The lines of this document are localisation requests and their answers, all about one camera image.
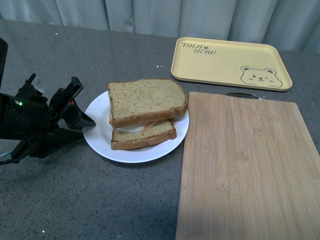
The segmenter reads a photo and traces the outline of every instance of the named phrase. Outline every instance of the bread slice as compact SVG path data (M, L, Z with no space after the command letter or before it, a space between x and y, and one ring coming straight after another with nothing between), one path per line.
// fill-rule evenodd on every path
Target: bread slice
M112 131L112 150L133 150L160 144L177 137L176 128L170 119L157 121L143 132Z
M188 107L185 91L170 79L112 82L107 89L114 128L171 119L185 114Z

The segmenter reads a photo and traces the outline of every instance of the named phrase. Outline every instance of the bear face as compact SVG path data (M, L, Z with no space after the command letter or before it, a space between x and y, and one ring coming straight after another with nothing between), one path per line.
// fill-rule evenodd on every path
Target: bear face
M248 85L255 85L259 87L275 87L280 88L282 81L276 76L276 71L271 68L254 69L249 66L242 66L243 74L241 76L242 82Z

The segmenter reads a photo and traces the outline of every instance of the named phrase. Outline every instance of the curtain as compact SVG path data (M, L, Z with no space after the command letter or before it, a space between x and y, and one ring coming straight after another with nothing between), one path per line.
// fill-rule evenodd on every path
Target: curtain
M319 0L0 0L0 18L320 54Z

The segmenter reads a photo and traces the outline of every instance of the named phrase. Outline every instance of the countertop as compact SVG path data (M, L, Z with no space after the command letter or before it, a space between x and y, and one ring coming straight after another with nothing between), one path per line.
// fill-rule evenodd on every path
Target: countertop
M8 52L0 92L15 96L32 73L50 99L72 76L85 111L108 82L169 78L190 91L240 92L297 103L320 151L320 55L281 51L285 92L183 82L171 75L176 38L0 20ZM0 154L19 141L0 140ZM100 156L82 139L40 159L0 166L0 240L175 239L184 142L139 164Z

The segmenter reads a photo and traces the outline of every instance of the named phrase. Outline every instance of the tray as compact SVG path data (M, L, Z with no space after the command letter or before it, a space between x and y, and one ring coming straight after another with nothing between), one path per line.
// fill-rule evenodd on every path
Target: tray
M272 91L293 84L270 45L193 37L176 41L171 74L181 81Z

